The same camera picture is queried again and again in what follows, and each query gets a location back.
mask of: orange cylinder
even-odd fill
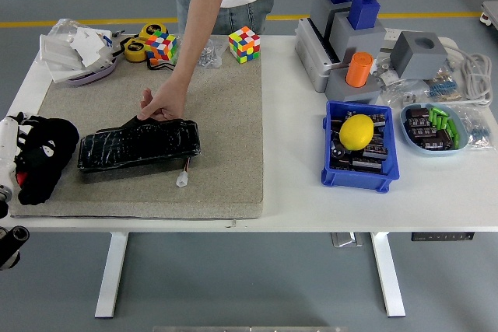
[[[368,52],[356,52],[352,56],[351,63],[349,64],[345,82],[351,87],[364,86],[373,63],[374,57]]]

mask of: yellow lemon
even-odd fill
[[[341,126],[339,139],[349,151],[365,148],[374,136],[374,122],[365,114],[355,114]]]

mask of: jeans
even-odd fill
[[[249,27],[256,34],[263,34],[266,15],[272,11],[273,2],[274,0],[257,0],[238,7],[220,8],[211,34],[229,35],[244,26]],[[189,5],[190,0],[177,0],[179,34],[185,32]]]

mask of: gray square block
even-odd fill
[[[334,4],[331,0],[313,0],[310,18],[320,35],[328,40],[334,15],[338,12],[348,12],[350,9],[351,2]]]
[[[373,105],[381,94],[381,88],[377,80],[371,74],[368,75],[365,85],[351,87],[345,81],[349,68],[335,69],[330,72],[325,88],[328,100],[353,102]]]
[[[432,79],[448,53],[435,33],[402,31],[391,52],[391,63],[401,79]]]
[[[336,13],[329,42],[339,60],[348,64],[356,52],[368,52],[376,58],[382,48],[386,29],[377,19],[370,29],[354,30],[348,21],[349,12]]]

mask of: yellow floor line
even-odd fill
[[[465,18],[479,17],[481,12],[428,12],[428,13],[380,13],[379,19],[440,19],[440,18]],[[269,15],[268,21],[296,21],[310,15]],[[176,17],[164,19],[79,19],[83,25],[121,25],[121,24],[147,24],[147,23],[176,23]],[[12,21],[0,22],[0,28],[9,27],[42,27],[53,26],[57,20],[49,21]]]

